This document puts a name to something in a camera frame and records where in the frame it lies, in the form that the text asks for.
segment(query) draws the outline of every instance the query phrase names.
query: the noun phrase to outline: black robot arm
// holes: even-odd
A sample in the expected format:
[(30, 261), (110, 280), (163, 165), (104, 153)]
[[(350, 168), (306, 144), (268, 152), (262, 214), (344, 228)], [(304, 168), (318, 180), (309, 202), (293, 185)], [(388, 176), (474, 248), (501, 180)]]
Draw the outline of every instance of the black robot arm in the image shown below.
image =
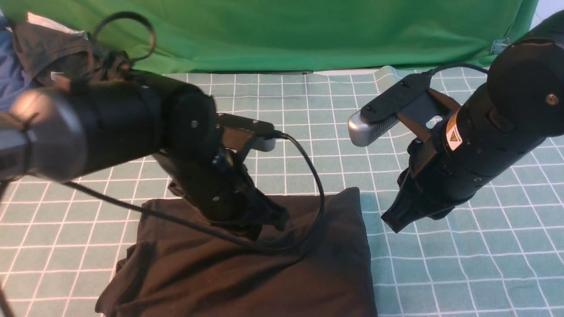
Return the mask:
[[(487, 82), (462, 106), (429, 87), (442, 69), (408, 75), (349, 119), (357, 146), (398, 122), (416, 136), (399, 193), (382, 215), (395, 232), (424, 217), (444, 218), (547, 137), (564, 134), (564, 11), (482, 70)], [(434, 116), (443, 120), (428, 129)]]
[(25, 92), (0, 117), (0, 180), (26, 174), (65, 183), (152, 155), (171, 190), (210, 224), (255, 240), (262, 225), (283, 231), (286, 210), (255, 188), (243, 161), (274, 149), (274, 126), (218, 114), (198, 87), (147, 72), (127, 80)]

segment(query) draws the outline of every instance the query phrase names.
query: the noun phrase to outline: grid mat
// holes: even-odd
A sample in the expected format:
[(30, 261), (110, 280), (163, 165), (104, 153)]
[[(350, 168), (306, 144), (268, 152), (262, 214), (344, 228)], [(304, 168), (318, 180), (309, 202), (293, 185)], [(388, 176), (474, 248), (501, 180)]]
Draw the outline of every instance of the grid mat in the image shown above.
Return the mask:
[[(381, 316), (564, 316), (564, 138), (548, 139), (446, 220), (394, 234), (380, 215), (397, 193), (413, 135), (396, 125), (367, 148), (347, 119), (408, 72), (384, 67), (352, 76), (174, 74), (217, 99), (218, 110), (272, 122), (312, 156), (327, 193), (361, 189)], [(481, 73), (450, 69), (432, 87), (463, 103)], [(316, 192), (290, 143), (252, 152), (265, 193)], [(172, 197), (150, 157), (82, 177), (107, 195), (141, 204)], [(26, 177), (0, 209), (0, 280), (17, 316), (95, 316), (117, 260), (135, 242), (139, 215), (61, 185)]]

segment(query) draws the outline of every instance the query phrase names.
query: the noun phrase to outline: warning label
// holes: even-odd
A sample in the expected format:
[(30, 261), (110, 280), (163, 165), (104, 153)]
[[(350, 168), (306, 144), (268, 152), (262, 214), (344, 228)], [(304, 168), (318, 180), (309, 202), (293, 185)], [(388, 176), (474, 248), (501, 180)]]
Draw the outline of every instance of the warning label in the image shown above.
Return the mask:
[(462, 137), (456, 125), (456, 116), (458, 111), (447, 122), (447, 144), (452, 151), (456, 150), (462, 144)]

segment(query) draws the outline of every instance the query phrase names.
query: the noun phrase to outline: green screen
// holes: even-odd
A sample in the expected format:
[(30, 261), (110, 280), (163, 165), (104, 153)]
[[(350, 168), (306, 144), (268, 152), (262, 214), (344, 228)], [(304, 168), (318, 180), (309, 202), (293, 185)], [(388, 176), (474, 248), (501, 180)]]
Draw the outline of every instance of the green screen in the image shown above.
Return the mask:
[[(492, 41), (524, 34), (538, 0), (0, 0), (12, 20), (27, 11), (93, 31), (117, 11), (146, 16), (157, 52), (136, 65), (157, 73), (322, 71), (452, 61), (488, 64)], [(99, 38), (141, 56), (147, 31), (117, 21)]]

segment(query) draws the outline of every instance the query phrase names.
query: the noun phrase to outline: black cloth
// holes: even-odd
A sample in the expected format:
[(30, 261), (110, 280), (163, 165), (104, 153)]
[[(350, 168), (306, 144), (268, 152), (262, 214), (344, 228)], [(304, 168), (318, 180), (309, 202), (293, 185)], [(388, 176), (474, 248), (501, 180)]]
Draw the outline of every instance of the black cloth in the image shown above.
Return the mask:
[[(288, 208), (288, 229), (266, 228), (276, 246), (301, 239), (319, 208), (317, 196), (271, 196)], [(205, 223), (181, 199), (146, 208)], [(377, 316), (370, 250), (358, 188), (327, 197), (320, 226), (302, 248), (250, 252), (189, 228), (142, 216), (137, 243), (117, 264), (96, 303), (107, 317)]]
[(14, 51), (27, 73), (36, 83), (52, 86), (54, 74), (85, 78), (89, 73), (88, 51), (94, 54), (94, 75), (91, 82), (114, 79), (119, 66), (127, 61), (125, 52), (115, 52), (73, 34), (18, 22), (13, 27)]

